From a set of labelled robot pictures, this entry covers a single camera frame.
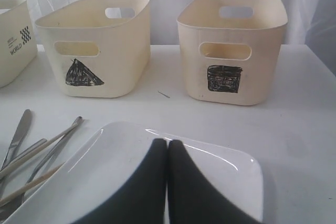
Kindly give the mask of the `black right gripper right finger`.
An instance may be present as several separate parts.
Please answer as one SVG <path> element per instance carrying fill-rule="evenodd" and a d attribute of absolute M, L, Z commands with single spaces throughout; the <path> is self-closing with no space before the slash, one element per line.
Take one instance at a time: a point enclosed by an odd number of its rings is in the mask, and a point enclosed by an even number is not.
<path fill-rule="evenodd" d="M 180 140 L 169 143 L 167 172 L 170 223 L 259 223 L 208 181 Z"/>

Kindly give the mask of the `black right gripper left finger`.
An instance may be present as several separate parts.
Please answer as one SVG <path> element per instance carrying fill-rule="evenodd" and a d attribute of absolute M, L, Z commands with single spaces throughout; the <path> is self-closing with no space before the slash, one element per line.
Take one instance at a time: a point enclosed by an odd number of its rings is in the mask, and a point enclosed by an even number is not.
<path fill-rule="evenodd" d="M 74 223 L 164 223 L 167 142 L 155 138 L 130 178 Z"/>

